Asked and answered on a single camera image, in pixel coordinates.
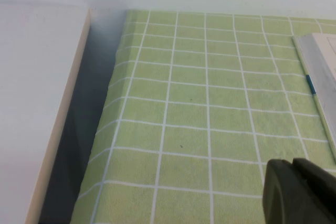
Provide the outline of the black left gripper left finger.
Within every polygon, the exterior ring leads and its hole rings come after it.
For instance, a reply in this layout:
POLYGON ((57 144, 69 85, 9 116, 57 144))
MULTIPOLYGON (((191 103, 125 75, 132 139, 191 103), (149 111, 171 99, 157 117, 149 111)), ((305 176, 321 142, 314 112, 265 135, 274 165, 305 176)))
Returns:
POLYGON ((267 163, 262 195, 265 223, 311 223, 311 197, 291 163, 267 163))

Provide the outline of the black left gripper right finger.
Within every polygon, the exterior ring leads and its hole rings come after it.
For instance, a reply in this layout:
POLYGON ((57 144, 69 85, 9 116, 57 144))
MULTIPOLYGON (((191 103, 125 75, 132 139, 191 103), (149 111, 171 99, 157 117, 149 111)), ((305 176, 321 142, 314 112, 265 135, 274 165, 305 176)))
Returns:
POLYGON ((292 166, 307 187, 317 208, 335 223, 335 177, 305 158, 294 158, 292 166))

